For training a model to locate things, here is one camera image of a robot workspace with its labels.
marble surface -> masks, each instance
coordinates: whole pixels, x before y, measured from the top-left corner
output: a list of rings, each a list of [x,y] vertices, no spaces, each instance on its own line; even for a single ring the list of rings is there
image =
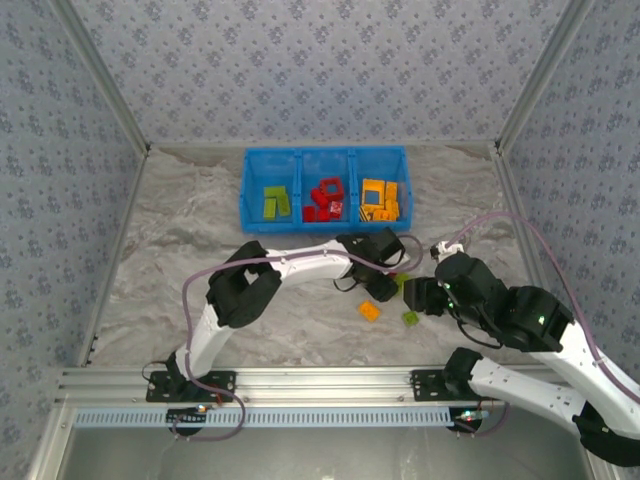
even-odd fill
[[[445,146],[407,147],[415,199],[411,233],[425,248],[451,238],[466,222],[503,208],[493,164],[482,154]],[[252,238],[242,233],[237,212],[242,149],[154,150],[147,161],[128,228],[126,245],[98,331],[92,364],[143,365],[164,360],[186,339],[181,310],[183,281],[197,270],[222,263]],[[262,236],[265,248],[322,243],[320,236]],[[526,283],[514,231],[494,221],[465,240],[507,285]],[[409,246],[409,254],[415,247]],[[414,272],[431,275],[425,259]],[[207,283],[190,291],[199,318]],[[421,315],[407,328],[400,297],[379,304],[382,314],[367,322],[357,306],[368,297],[357,288],[340,293],[317,281],[279,294],[263,316],[234,334],[216,365],[406,365],[443,364],[466,340],[449,317]],[[482,332],[474,332],[487,339]],[[477,348],[503,363],[533,363],[524,354]]]

